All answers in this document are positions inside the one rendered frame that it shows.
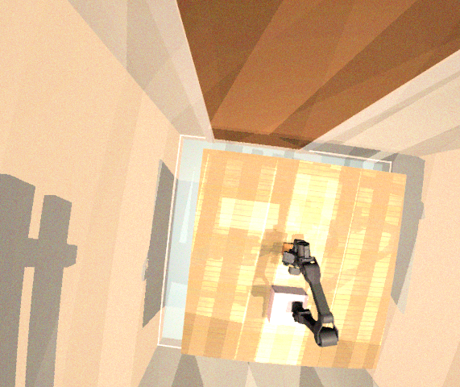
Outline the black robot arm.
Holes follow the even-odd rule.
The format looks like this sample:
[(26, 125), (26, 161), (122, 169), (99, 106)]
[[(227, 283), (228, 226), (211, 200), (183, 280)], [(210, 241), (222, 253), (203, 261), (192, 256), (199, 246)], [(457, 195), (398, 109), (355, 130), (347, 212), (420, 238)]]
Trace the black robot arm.
[[(321, 268), (315, 256), (310, 256), (310, 246), (308, 242), (297, 243), (298, 255), (295, 252), (284, 251), (282, 263), (285, 266), (294, 264), (296, 256), (300, 257), (296, 260), (296, 264), (300, 268), (301, 274), (304, 275), (305, 281), (311, 288), (311, 294), (316, 304), (317, 320), (313, 319), (310, 309), (304, 309), (303, 302), (292, 302), (291, 312), (295, 322), (304, 324), (313, 333), (315, 343), (318, 347), (332, 347), (337, 345), (339, 341), (338, 328), (334, 325), (334, 316), (330, 312), (328, 302), (324, 295), (324, 290), (321, 286)], [(314, 262), (314, 263), (312, 263)], [(324, 323), (332, 323), (333, 328), (323, 327)]]

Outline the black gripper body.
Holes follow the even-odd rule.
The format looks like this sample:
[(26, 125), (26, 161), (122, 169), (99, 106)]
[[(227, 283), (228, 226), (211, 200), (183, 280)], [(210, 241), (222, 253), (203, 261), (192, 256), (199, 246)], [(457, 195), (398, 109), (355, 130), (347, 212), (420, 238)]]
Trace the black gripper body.
[[(293, 246), (294, 246), (294, 252), (298, 255), (298, 249), (297, 249), (297, 243), (298, 242), (305, 242), (304, 240), (302, 239), (294, 239), (294, 242), (293, 242)], [(289, 266), (288, 268), (288, 273), (290, 275), (294, 275), (294, 276), (300, 276), (300, 268), (298, 267), (298, 265), (296, 264), (296, 260), (300, 258), (298, 256), (296, 256), (296, 259), (295, 259), (295, 262), (294, 264), (292, 264), (293, 267)]]

